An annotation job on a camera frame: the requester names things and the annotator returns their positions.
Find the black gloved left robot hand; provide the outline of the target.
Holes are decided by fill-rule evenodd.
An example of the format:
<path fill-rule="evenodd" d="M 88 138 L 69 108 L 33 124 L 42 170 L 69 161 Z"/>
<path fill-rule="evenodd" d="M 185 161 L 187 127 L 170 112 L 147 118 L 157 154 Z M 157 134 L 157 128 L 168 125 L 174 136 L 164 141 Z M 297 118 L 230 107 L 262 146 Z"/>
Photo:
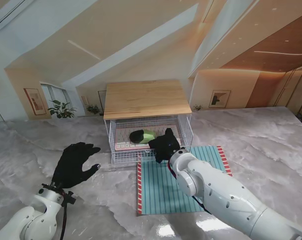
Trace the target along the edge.
<path fill-rule="evenodd" d="M 69 145 L 58 161 L 51 183 L 58 189 L 70 189 L 87 181 L 99 170 L 100 164 L 95 164 L 86 171 L 82 170 L 83 164 L 99 151 L 99 147 L 90 143 L 78 142 Z"/>

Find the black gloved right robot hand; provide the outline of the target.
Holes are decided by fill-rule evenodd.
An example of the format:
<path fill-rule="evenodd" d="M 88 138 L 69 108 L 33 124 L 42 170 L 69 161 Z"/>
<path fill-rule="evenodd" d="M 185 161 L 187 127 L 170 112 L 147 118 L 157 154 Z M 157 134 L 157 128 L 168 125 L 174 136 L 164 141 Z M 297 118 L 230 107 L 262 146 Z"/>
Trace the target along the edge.
<path fill-rule="evenodd" d="M 164 135 L 156 137 L 148 144 L 155 151 L 155 160 L 159 164 L 168 161 L 181 148 L 171 128 L 167 128 Z"/>

